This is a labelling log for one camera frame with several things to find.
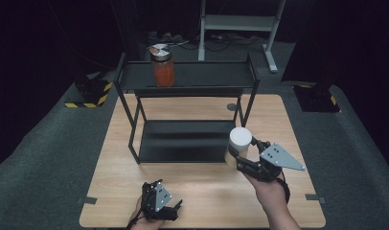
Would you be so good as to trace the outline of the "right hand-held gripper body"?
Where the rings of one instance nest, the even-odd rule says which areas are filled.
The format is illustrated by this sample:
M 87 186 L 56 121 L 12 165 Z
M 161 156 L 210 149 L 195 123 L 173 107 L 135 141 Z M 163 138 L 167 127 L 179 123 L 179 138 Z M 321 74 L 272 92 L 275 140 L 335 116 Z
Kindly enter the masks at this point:
M 244 159 L 237 165 L 237 170 L 245 173 L 261 182 L 275 180 L 283 171 L 283 168 L 303 172 L 306 167 L 287 152 L 278 143 L 271 144 L 262 153 L 259 153 L 258 161 Z

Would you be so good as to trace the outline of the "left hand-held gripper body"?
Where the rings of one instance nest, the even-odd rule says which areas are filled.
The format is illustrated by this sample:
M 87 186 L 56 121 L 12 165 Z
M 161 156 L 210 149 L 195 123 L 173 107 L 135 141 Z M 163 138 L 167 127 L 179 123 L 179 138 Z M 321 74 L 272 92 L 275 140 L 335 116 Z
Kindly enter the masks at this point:
M 162 184 L 163 180 L 159 179 L 149 183 L 150 192 L 145 200 L 142 199 L 142 212 L 146 219 L 161 219 L 175 221 L 178 218 L 177 212 L 170 210 L 168 202 L 172 195 Z

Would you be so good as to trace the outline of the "white-lidded jar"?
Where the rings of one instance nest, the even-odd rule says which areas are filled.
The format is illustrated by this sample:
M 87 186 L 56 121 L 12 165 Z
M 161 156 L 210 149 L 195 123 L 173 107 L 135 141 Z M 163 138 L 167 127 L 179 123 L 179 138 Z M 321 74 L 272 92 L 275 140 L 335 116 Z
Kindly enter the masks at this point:
M 236 156 L 247 157 L 248 148 L 252 140 L 251 132 L 245 127 L 235 127 L 230 131 L 227 149 L 224 155 L 228 166 L 235 168 Z

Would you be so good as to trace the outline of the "black metal shelf rack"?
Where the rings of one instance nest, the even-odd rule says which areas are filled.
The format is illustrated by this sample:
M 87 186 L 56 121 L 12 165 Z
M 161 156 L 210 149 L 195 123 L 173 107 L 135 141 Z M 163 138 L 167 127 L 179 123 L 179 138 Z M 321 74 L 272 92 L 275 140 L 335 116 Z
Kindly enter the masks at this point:
M 232 61 L 179 61 L 175 83 L 155 85 L 151 63 L 121 56 L 115 88 L 131 125 L 128 148 L 140 163 L 220 163 L 235 126 L 245 127 L 261 81 L 255 58 Z M 150 119 L 142 100 L 158 98 L 234 98 L 227 119 Z

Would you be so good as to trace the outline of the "orange spice jar silver lid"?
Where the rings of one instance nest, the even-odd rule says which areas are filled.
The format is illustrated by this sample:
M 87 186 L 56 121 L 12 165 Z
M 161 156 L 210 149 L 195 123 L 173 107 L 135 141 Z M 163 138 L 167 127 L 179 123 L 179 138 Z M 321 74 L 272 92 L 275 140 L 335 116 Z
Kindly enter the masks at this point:
M 174 84 L 174 65 L 168 44 L 154 44 L 149 47 L 150 60 L 156 85 L 170 87 Z

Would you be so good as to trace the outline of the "person's left hand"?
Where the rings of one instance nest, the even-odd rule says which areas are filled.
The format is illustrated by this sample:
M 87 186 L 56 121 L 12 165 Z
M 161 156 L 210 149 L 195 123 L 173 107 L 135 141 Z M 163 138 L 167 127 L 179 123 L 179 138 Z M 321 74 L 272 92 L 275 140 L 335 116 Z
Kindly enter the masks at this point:
M 130 216 L 128 230 L 158 230 L 161 228 L 165 221 L 145 218 L 141 212 L 141 202 L 142 198 L 139 197 L 136 202 L 136 208 Z

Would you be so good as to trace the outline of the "person's right hand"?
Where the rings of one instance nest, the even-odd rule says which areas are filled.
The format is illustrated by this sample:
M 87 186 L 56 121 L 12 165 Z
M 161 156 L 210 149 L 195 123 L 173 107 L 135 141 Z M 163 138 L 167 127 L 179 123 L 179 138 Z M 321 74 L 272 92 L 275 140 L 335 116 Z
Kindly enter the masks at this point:
M 287 208 L 285 191 L 278 182 L 261 182 L 249 175 L 245 178 L 255 189 L 257 200 L 267 213 L 283 212 Z

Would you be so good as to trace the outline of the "grey tape piece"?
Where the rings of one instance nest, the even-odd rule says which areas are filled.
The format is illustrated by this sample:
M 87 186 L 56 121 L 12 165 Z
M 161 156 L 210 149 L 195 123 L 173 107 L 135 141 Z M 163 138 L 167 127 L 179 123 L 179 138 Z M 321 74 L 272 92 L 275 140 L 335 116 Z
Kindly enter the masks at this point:
M 320 196 L 320 195 L 305 194 L 305 197 L 306 197 L 306 200 L 315 200 L 315 201 L 318 201 L 320 204 L 326 204 L 327 203 L 327 200 L 323 196 Z
M 95 205 L 97 202 L 97 199 L 95 197 L 90 196 L 79 196 L 77 203 L 78 204 L 92 204 Z

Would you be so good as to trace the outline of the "black base with yellow stripes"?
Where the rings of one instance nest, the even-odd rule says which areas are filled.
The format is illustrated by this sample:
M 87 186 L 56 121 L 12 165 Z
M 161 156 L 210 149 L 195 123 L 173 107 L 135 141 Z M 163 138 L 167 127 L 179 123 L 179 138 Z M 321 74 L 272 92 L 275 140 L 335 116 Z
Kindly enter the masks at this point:
M 86 107 L 94 108 L 104 104 L 107 99 L 112 82 L 108 80 L 75 81 L 77 95 L 74 98 L 64 100 L 64 106 L 68 108 Z
M 320 91 L 312 85 L 293 85 L 299 105 L 304 112 L 338 113 L 340 108 L 329 90 Z

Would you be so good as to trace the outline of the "grey metal stand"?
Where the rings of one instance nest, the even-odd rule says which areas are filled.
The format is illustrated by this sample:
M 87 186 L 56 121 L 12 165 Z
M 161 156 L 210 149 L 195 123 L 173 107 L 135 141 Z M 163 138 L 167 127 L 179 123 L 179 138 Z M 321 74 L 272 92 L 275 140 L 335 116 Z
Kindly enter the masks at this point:
M 207 14 L 206 0 L 201 0 L 200 35 L 197 59 L 205 59 L 205 32 L 207 30 L 269 32 L 268 41 L 263 45 L 263 53 L 270 72 L 277 73 L 278 67 L 272 55 L 271 48 L 281 21 L 286 0 L 278 1 L 278 8 L 275 15 L 254 16 Z

